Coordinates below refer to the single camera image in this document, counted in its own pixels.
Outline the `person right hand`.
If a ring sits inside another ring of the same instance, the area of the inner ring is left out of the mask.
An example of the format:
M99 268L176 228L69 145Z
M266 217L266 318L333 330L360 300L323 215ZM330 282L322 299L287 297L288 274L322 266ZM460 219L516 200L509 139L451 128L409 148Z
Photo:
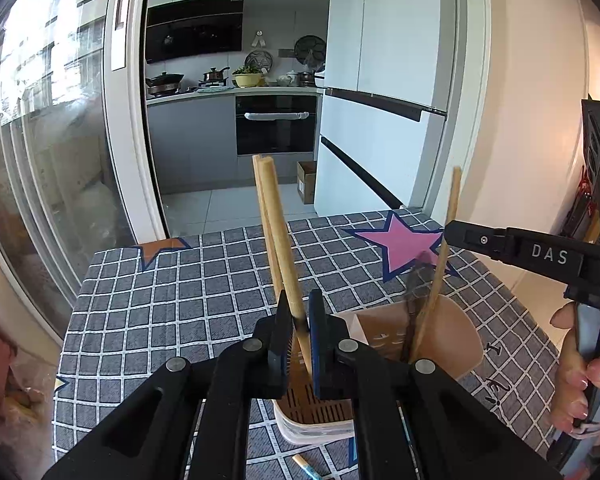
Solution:
M558 309L550 319L550 325L560 330L568 330L562 342L555 378L555 392L550 406L550 422L570 434L576 420L588 416L588 400L585 399L587 386L600 389L600 357L586 362L578 352L577 334L574 328L576 304L570 302Z

